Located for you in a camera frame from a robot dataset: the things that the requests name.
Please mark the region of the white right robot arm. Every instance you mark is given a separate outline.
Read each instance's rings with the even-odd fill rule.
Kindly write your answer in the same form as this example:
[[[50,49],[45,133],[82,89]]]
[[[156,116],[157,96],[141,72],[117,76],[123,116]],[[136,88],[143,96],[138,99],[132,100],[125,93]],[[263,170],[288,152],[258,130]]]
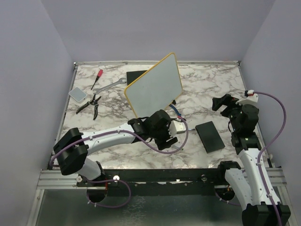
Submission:
[[[221,115],[230,121],[233,128],[231,142],[243,163],[224,161],[219,165],[216,179],[229,184],[242,208],[242,223],[245,226],[284,226],[289,220],[289,206],[281,203],[269,179],[264,165],[263,152],[255,127],[259,109],[255,106],[258,95],[246,91],[243,99],[230,94],[212,99],[212,110],[226,107]]]

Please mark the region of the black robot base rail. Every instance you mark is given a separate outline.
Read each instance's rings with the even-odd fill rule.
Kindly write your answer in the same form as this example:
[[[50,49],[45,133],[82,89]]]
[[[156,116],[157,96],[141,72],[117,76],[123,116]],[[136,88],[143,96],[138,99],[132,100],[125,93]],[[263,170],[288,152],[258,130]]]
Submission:
[[[105,178],[126,182],[132,196],[214,195],[229,183],[220,168],[211,169],[106,169]]]

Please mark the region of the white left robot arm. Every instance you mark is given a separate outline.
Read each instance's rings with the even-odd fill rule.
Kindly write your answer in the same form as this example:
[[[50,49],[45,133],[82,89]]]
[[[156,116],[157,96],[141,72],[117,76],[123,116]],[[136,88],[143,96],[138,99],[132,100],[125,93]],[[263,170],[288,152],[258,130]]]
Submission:
[[[72,128],[54,145],[54,159],[62,175],[78,173],[98,186],[105,178],[104,171],[100,163],[87,156],[112,146],[148,139],[153,139],[161,152],[176,143],[176,134],[184,130],[183,124],[170,118],[164,110],[100,132],[80,132],[78,128]]]

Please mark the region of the yellow framed whiteboard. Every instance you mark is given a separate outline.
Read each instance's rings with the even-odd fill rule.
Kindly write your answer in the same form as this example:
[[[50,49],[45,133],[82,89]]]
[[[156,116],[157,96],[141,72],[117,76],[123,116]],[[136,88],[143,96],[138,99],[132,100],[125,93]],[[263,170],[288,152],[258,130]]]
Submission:
[[[182,94],[182,81],[175,53],[169,53],[124,89],[137,118],[165,110]]]

